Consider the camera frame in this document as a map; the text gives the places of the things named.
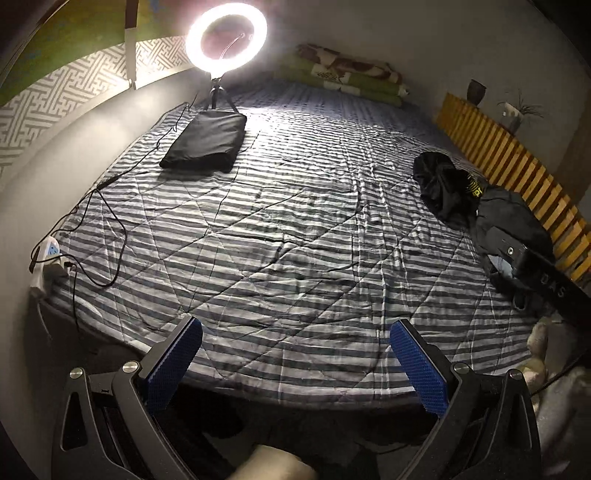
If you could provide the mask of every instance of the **stack of folded blankets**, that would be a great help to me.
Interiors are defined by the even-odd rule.
[[[387,63],[355,59],[309,43],[281,59],[275,77],[395,106],[408,95],[402,76]]]

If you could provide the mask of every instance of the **striped bedsheet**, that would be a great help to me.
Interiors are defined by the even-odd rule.
[[[442,225],[412,179],[421,152],[450,154],[412,109],[287,82],[235,96],[247,134],[229,174],[163,171],[194,117],[180,105],[115,161],[136,163],[102,190],[129,239],[111,288],[82,273],[76,314],[147,351],[187,315],[203,346],[186,381],[311,408],[414,401],[388,346],[404,316],[452,361],[502,373],[528,356],[532,321],[487,282],[467,233]],[[82,209],[66,227],[80,221]],[[116,268],[123,234],[98,196],[58,237],[96,280]],[[72,316],[73,273],[49,303]]]

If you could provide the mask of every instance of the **illuminated ring light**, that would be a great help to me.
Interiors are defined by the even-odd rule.
[[[252,40],[242,52],[232,59],[210,59],[201,48],[201,41],[207,29],[217,20],[230,15],[240,15],[252,23],[254,33]],[[189,60],[199,69],[209,72],[212,79],[221,78],[230,70],[242,67],[259,53],[267,37],[267,21],[265,16],[252,5],[224,4],[205,12],[193,24],[187,35],[186,48]]]

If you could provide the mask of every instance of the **striped blanket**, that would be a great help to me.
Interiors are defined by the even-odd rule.
[[[129,239],[112,287],[79,273],[81,323],[147,351],[193,315],[203,347],[187,382],[316,408],[414,401],[388,346],[401,316],[478,371],[528,357],[532,322],[487,282],[468,234],[419,198],[412,167],[421,152],[470,168],[435,127],[405,108],[287,82],[235,100],[248,122],[229,174],[158,166],[196,113],[179,119],[184,105],[106,173],[136,163],[178,121],[160,149],[102,190]],[[98,196],[81,227],[58,240],[93,278],[112,278],[122,231]],[[69,316],[73,276],[48,300]]]

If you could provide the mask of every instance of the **blue gripper pad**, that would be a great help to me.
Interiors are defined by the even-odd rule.
[[[425,410],[442,417],[449,405],[445,379],[402,322],[390,328],[390,345]]]
[[[164,410],[201,347],[201,322],[192,318],[145,380],[145,406],[150,415]]]

